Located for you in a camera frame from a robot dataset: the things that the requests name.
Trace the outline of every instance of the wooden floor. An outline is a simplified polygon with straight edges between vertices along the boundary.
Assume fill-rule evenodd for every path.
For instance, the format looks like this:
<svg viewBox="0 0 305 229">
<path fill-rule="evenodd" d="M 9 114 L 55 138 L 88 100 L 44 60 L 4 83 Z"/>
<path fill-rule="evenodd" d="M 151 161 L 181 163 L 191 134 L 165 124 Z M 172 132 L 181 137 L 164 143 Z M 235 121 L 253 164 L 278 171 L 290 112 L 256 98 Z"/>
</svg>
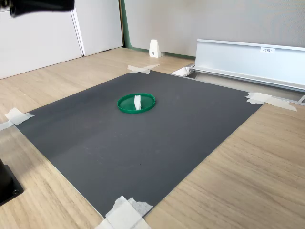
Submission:
<svg viewBox="0 0 305 229">
<path fill-rule="evenodd" d="M 171 73 L 192 61 L 124 48 L 0 80 L 0 121 L 123 75 Z M 146 216 L 152 229 L 304 229 L 305 107 L 264 104 Z M 0 207 L 0 228 L 95 228 L 102 216 L 14 126 L 0 157 L 25 192 Z"/>
</svg>

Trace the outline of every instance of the white paper strip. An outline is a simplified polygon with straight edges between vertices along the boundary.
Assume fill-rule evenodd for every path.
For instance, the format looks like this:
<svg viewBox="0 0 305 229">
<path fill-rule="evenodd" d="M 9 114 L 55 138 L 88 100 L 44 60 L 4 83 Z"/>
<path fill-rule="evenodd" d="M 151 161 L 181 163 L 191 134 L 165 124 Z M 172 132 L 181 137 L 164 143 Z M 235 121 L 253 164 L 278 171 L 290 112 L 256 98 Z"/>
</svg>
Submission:
<svg viewBox="0 0 305 229">
<path fill-rule="evenodd" d="M 131 65 L 128 65 L 129 70 L 132 70 L 132 72 L 130 73 L 144 73 L 144 74 L 149 74 L 149 72 L 151 71 L 152 68 L 159 66 L 159 64 L 155 64 L 155 65 L 148 65 L 146 67 L 143 68 L 138 68 L 138 67 L 134 67 Z"/>
<path fill-rule="evenodd" d="M 30 113 L 22 113 L 20 110 L 18 110 L 16 107 L 11 109 L 5 116 L 8 118 L 9 121 L 0 124 L 0 131 L 4 130 L 6 128 L 9 128 L 12 125 L 19 125 L 20 123 L 23 123 L 24 121 L 28 120 L 29 118 L 33 117 L 34 115 Z"/>
<path fill-rule="evenodd" d="M 151 208 L 145 202 L 137 202 L 133 198 L 127 201 L 121 196 L 96 229 L 151 229 L 142 218 Z"/>
<path fill-rule="evenodd" d="M 141 110 L 141 96 L 140 95 L 134 96 L 134 106 L 135 106 L 136 111 Z"/>
<path fill-rule="evenodd" d="M 297 109 L 294 106 L 291 106 L 288 101 L 273 98 L 271 95 L 268 94 L 248 92 L 248 95 L 245 97 L 248 98 L 247 102 L 252 104 L 268 103 L 273 106 L 297 111 Z"/>
</svg>

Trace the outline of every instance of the green trim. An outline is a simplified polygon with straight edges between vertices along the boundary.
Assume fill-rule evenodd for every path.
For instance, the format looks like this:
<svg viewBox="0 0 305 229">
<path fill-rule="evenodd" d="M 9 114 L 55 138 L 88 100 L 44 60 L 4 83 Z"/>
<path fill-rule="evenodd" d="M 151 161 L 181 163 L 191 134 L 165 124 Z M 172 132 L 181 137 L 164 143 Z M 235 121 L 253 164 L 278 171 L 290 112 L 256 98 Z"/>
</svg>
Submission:
<svg viewBox="0 0 305 229">
<path fill-rule="evenodd" d="M 124 47 L 128 48 L 128 49 L 134 49 L 134 50 L 142 51 L 142 52 L 148 52 L 148 49 L 135 48 L 130 43 L 130 37 L 129 37 L 129 32 L 128 32 L 127 16 L 126 16 L 126 9 L 125 9 L 125 0 L 121 0 L 121 8 L 122 8 L 122 22 L 123 22 L 123 33 L 124 33 Z M 179 55 L 179 54 L 168 53 L 168 52 L 166 52 L 165 55 L 167 55 L 167 56 L 174 56 L 174 57 L 178 57 L 178 58 L 185 58 L 185 59 L 195 60 L 194 56 Z"/>
</svg>

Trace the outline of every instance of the white cabinet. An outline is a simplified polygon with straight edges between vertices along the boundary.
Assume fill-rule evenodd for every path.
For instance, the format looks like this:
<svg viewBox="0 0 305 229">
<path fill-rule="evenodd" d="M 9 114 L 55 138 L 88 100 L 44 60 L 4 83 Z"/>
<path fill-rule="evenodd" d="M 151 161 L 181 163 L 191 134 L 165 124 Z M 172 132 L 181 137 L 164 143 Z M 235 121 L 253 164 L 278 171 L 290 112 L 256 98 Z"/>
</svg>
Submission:
<svg viewBox="0 0 305 229">
<path fill-rule="evenodd" d="M 70 12 L 0 12 L 0 79 L 78 57 Z"/>
<path fill-rule="evenodd" d="M 85 56 L 123 46 L 118 0 L 76 0 L 73 13 Z"/>
</svg>

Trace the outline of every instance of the white tape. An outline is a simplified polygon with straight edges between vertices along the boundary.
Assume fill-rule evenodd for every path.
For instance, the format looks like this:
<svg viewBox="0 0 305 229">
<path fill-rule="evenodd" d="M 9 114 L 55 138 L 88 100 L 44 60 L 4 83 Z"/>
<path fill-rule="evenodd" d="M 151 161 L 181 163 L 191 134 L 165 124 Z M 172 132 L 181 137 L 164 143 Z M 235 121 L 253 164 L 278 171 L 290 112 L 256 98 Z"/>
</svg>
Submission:
<svg viewBox="0 0 305 229">
<path fill-rule="evenodd" d="M 136 111 L 141 110 L 141 96 L 140 95 L 134 96 L 134 106 L 135 106 Z"/>
<path fill-rule="evenodd" d="M 14 123 L 12 123 L 11 121 L 7 121 L 7 122 L 2 123 L 2 124 L 0 124 L 0 131 L 4 130 L 6 128 L 9 128 L 12 125 L 14 125 Z"/>
<path fill-rule="evenodd" d="M 288 101 L 273 98 L 271 95 L 268 94 L 248 92 L 248 95 L 245 97 L 248 98 L 247 102 L 252 104 L 268 103 L 273 106 L 278 106 L 284 109 L 297 111 L 297 109 L 294 106 L 291 106 Z"/>
<path fill-rule="evenodd" d="M 129 70 L 132 70 L 132 72 L 130 73 L 144 73 L 144 74 L 149 74 L 149 72 L 151 71 L 152 68 L 159 66 L 159 64 L 155 64 L 155 65 L 149 65 L 143 68 L 138 68 L 138 67 L 134 67 L 131 65 L 128 65 Z"/>
<path fill-rule="evenodd" d="M 127 201 L 121 196 L 96 229 L 151 229 L 142 218 L 151 208 L 145 202 L 137 202 L 133 198 Z"/>
<path fill-rule="evenodd" d="M 8 118 L 9 121 L 0 124 L 0 131 L 4 130 L 6 128 L 9 128 L 12 125 L 19 125 L 20 123 L 23 123 L 24 121 L 28 120 L 29 118 L 32 118 L 34 115 L 30 113 L 22 113 L 20 110 L 18 110 L 16 107 L 11 109 L 5 116 Z"/>
<path fill-rule="evenodd" d="M 305 100 L 305 95 L 302 96 L 302 98 L 300 98 L 299 102 L 302 103 Z"/>
</svg>

